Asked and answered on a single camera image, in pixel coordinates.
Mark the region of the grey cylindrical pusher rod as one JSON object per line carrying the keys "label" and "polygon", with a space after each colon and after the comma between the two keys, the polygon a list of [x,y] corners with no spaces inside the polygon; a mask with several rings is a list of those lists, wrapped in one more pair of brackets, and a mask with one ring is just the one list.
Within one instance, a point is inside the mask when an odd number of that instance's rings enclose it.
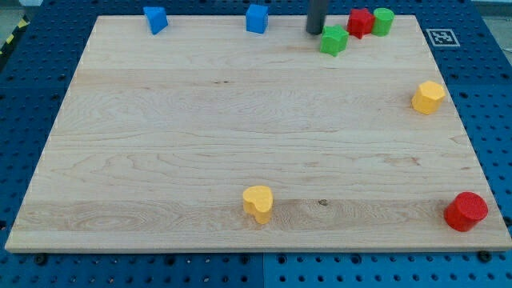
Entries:
{"label": "grey cylindrical pusher rod", "polygon": [[329,9],[329,0],[309,0],[306,32],[318,35],[322,32]]}

